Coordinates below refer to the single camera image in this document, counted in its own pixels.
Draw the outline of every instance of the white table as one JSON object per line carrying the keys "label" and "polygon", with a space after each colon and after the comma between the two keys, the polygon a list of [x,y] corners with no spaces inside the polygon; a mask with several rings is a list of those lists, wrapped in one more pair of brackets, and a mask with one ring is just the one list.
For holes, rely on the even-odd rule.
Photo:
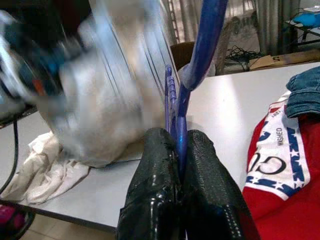
{"label": "white table", "polygon": [[[253,130],[269,104],[286,89],[290,77],[320,66],[295,66],[209,77],[191,94],[188,127],[205,132],[217,155],[242,189],[246,178],[247,151]],[[21,164],[27,144],[49,129],[38,113],[18,122]],[[9,175],[14,156],[12,125],[0,130],[0,184]],[[42,215],[103,230],[114,230],[127,188],[138,162],[92,169],[73,189],[40,205],[19,206]]]}

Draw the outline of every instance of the black wire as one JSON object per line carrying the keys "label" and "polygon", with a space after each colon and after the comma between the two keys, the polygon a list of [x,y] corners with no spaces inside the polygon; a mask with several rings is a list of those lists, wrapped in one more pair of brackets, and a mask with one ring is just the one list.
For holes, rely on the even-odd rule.
{"label": "black wire", "polygon": [[306,13],[305,11],[299,11],[299,12],[297,12],[295,15],[293,15],[293,16],[291,17],[290,22],[293,21],[294,18],[295,18],[296,16],[298,16],[299,14],[305,14],[305,13]]}
{"label": "black wire", "polygon": [[241,64],[241,67],[244,72],[250,70],[250,66],[249,66],[250,60],[256,59],[256,58],[259,59],[264,56],[261,52],[246,51],[243,48],[238,47],[236,45],[234,45],[230,49],[227,49],[227,51],[229,51],[229,54],[225,57],[225,59],[235,61],[235,62]]}
{"label": "black wire", "polygon": [[0,195],[3,191],[8,187],[9,183],[11,182],[12,178],[14,177],[17,171],[18,165],[18,156],[19,156],[19,138],[18,138],[18,123],[17,118],[13,120],[13,134],[14,134],[14,159],[13,159],[13,166],[10,173],[10,176],[7,178],[5,184],[0,189]]}
{"label": "black wire", "polygon": [[250,66],[248,66],[248,68],[250,69],[262,57],[264,57],[264,56],[261,56],[261,57],[257,58],[253,63],[251,63]]}
{"label": "black wire", "polygon": [[112,162],[112,163],[108,164],[106,167],[114,166],[114,165],[118,165],[118,164],[123,164],[123,163],[137,162],[137,161],[140,161],[140,160],[141,159],[131,159],[131,160],[126,160],[126,161],[115,161],[115,162]]}

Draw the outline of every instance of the blue object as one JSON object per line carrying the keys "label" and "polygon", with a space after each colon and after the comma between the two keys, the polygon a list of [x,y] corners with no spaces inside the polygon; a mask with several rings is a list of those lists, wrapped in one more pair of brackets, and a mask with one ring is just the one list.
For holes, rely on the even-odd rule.
{"label": "blue object", "polygon": [[291,91],[285,110],[288,118],[320,114],[320,67],[293,76],[286,88]]}
{"label": "blue object", "polygon": [[165,69],[165,127],[176,140],[178,169],[183,181],[187,155],[186,114],[190,93],[204,80],[223,27],[228,0],[204,0],[191,61],[182,69],[178,97],[171,66]]}
{"label": "blue object", "polygon": [[317,28],[320,27],[320,14],[303,13],[293,18],[293,21],[302,24],[304,27]]}

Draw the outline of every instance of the red shirt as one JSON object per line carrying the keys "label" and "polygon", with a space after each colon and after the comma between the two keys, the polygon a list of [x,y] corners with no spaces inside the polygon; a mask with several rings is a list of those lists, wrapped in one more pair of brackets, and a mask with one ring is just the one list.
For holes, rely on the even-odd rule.
{"label": "red shirt", "polygon": [[248,150],[244,199],[262,240],[320,240],[320,116],[272,103]]}

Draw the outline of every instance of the denim fabric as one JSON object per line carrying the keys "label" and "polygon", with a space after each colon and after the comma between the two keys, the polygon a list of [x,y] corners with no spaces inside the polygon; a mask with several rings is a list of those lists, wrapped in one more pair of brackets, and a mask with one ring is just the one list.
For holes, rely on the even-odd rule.
{"label": "denim fabric", "polygon": [[320,67],[293,76],[286,88],[291,91],[286,106],[288,118],[300,114],[320,114]]}

